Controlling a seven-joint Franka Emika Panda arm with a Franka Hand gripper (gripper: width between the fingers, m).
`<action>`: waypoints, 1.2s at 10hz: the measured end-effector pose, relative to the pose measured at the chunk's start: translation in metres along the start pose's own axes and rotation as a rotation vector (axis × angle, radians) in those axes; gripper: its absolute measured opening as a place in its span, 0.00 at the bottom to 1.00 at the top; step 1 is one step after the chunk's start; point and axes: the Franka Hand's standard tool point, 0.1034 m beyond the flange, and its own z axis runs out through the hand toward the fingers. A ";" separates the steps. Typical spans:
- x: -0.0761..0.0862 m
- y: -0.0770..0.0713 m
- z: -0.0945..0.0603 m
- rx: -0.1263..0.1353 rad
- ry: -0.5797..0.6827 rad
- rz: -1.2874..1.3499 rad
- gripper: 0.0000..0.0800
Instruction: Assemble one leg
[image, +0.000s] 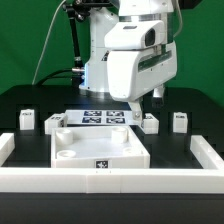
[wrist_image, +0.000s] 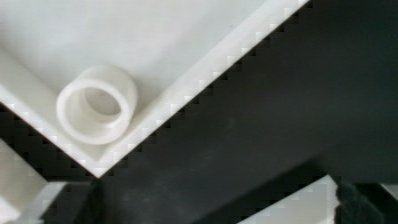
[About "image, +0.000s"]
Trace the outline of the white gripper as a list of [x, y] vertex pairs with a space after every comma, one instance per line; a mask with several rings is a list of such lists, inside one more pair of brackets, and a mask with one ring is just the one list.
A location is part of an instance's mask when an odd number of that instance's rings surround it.
[[176, 45], [168, 44], [155, 51], [111, 51], [107, 59], [109, 92], [116, 101], [130, 102], [132, 117], [142, 120], [141, 96], [153, 90], [152, 106], [164, 103], [162, 85], [176, 76]]

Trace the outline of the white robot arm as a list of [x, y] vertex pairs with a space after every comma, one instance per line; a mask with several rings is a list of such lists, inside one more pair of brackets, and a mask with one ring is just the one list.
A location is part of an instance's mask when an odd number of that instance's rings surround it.
[[177, 72], [172, 31], [174, 0], [109, 0], [116, 15], [97, 3], [90, 5], [90, 59], [81, 89], [109, 95], [129, 104], [142, 119], [141, 101], [148, 92], [161, 94]]

